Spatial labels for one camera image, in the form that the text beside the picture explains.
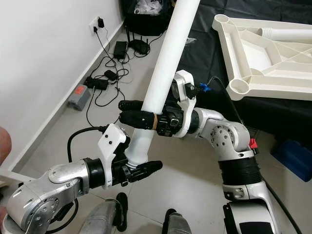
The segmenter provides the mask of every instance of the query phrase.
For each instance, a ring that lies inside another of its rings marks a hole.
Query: white plastic bag
[[[159,0],[137,0],[135,14],[158,15],[161,9]]]

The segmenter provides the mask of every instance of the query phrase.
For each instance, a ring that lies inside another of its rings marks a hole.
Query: baseboard
[[[110,38],[108,38],[108,41],[104,44],[105,49],[108,49],[108,43],[111,45],[115,43],[118,36],[121,34],[123,30],[123,22],[119,25],[119,27],[112,33]],[[73,84],[71,89],[67,92],[65,97],[61,100],[61,102],[56,106],[56,108],[53,110],[51,115],[47,118],[47,120],[42,124],[42,126],[39,128],[39,130],[36,132],[36,134],[33,136],[33,138],[29,141],[27,146],[23,149],[23,151],[16,157],[16,159],[13,161],[13,163],[8,167],[8,170],[19,172],[25,163],[28,161],[28,159],[31,157],[31,155],[34,153],[36,148],[40,145],[42,140],[45,138],[47,133],[50,131],[50,129],[53,127],[53,125],[56,123],[56,121],[59,119],[59,117],[63,114],[65,111],[65,108],[67,106],[67,99],[71,95],[71,93],[74,91],[76,86],[78,84],[83,84],[86,80],[87,76],[91,73],[92,70],[96,68],[99,61],[105,56],[105,52],[103,48],[100,49],[100,51],[97,53],[97,55],[93,58],[91,63],[88,65],[88,67],[82,72],[82,74],[78,77],[76,82]]]

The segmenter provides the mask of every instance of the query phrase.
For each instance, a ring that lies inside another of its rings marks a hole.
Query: robotic arm
[[[228,234],[279,234],[268,189],[262,180],[246,127],[231,122],[213,110],[194,108],[197,89],[193,77],[179,71],[172,92],[177,104],[166,103],[161,115],[140,111],[139,101],[122,101],[120,121],[141,129],[156,130],[161,136],[186,134],[206,139],[215,149],[222,171],[224,207]]]
[[[100,157],[50,168],[42,177],[20,186],[7,203],[9,215],[3,221],[3,234],[45,234],[56,217],[64,217],[72,201],[89,189],[126,186],[161,169],[161,161],[150,161],[130,170],[124,150],[130,138],[117,125],[102,128],[98,142]]]

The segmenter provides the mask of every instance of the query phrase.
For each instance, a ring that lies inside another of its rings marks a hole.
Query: red clip
[[[250,146],[251,149],[258,148],[257,142],[255,141],[254,138],[250,138],[249,146]]]

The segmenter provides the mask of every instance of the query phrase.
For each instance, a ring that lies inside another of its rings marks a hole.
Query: white pvc pipe
[[[142,110],[161,114],[200,0],[178,0],[162,44]],[[129,164],[147,162],[154,131],[135,129],[125,154]]]
[[[271,40],[286,41],[312,41],[311,29],[280,29],[280,28],[261,28],[262,36]]]

